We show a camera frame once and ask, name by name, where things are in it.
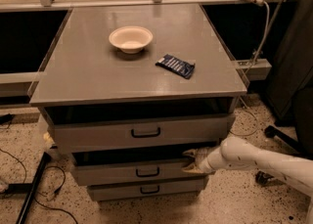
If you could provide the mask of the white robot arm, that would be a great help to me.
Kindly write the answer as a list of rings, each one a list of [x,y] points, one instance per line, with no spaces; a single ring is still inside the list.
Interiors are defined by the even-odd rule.
[[[313,224],[313,161],[266,151],[247,140],[231,136],[219,146],[190,149],[183,153],[192,162],[183,167],[187,173],[211,174],[219,169],[257,168],[292,186],[311,198],[305,224]]]

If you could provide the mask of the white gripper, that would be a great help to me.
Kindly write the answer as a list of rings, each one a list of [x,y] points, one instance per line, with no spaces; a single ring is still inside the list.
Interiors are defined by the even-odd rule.
[[[189,149],[182,153],[185,157],[192,157],[199,161],[199,165],[194,162],[184,166],[183,172],[193,174],[207,174],[212,173],[225,166],[224,157],[221,155],[220,148],[204,147],[199,149]]]

